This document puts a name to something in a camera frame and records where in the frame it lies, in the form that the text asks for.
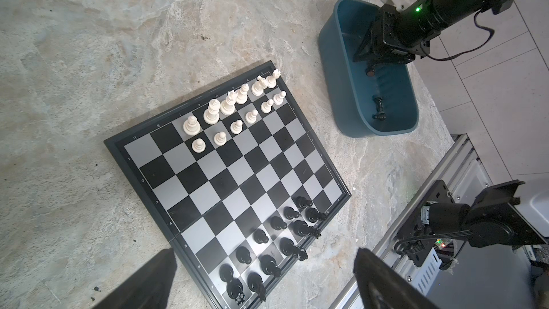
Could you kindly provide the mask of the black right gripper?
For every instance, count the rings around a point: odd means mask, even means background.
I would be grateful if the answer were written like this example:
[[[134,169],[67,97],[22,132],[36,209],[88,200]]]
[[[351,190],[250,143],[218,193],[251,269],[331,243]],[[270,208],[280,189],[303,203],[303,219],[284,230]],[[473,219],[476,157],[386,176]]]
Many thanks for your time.
[[[368,28],[363,41],[353,56],[354,62],[382,64],[408,64],[417,56],[425,56],[420,49],[430,36],[429,13],[415,9],[398,12],[383,5]]]

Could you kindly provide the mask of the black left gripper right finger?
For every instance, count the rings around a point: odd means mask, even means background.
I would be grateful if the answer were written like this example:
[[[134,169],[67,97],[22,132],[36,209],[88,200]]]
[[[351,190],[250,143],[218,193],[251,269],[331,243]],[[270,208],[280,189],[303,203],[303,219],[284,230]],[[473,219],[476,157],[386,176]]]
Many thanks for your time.
[[[353,273],[365,308],[437,308],[367,248],[359,248]]]

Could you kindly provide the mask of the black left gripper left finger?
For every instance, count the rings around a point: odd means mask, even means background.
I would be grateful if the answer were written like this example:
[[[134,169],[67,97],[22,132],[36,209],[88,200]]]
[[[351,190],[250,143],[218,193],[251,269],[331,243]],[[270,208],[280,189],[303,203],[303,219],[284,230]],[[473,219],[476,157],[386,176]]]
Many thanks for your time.
[[[161,250],[94,308],[167,308],[176,270],[174,249]]]

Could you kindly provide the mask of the black pawn red felt base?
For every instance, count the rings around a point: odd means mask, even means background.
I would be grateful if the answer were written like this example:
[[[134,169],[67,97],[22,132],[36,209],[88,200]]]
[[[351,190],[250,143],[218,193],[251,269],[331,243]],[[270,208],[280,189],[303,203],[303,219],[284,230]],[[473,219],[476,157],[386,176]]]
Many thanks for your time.
[[[366,74],[368,77],[374,77],[375,76],[375,68],[374,67],[368,67],[366,70],[365,70]]]

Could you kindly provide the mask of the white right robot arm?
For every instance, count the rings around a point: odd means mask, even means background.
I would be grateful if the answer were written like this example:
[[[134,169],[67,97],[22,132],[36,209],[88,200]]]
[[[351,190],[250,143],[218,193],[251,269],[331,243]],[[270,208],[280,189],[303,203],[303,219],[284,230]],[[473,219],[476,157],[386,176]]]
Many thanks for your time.
[[[384,64],[408,64],[429,57],[430,40],[464,18],[490,10],[505,11],[514,0],[417,0],[403,11],[383,4],[353,55],[370,69]]]

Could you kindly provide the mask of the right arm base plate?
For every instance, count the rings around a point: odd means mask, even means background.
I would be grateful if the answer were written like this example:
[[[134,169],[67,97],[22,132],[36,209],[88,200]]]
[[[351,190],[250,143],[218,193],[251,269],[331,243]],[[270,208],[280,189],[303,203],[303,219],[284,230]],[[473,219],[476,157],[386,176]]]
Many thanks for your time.
[[[420,200],[419,206],[413,211],[411,216],[403,223],[403,226],[397,232],[397,240],[405,240],[412,237],[420,237],[424,235],[432,235],[433,229],[429,226],[426,214],[422,215],[422,209],[434,203],[454,203],[453,198],[449,194],[449,189],[444,180],[435,180],[434,183],[427,189],[424,197]],[[422,240],[409,242],[398,248],[401,250],[419,249],[415,253],[407,255],[408,259],[413,262],[416,267],[423,265],[429,252],[433,249],[436,239]]]

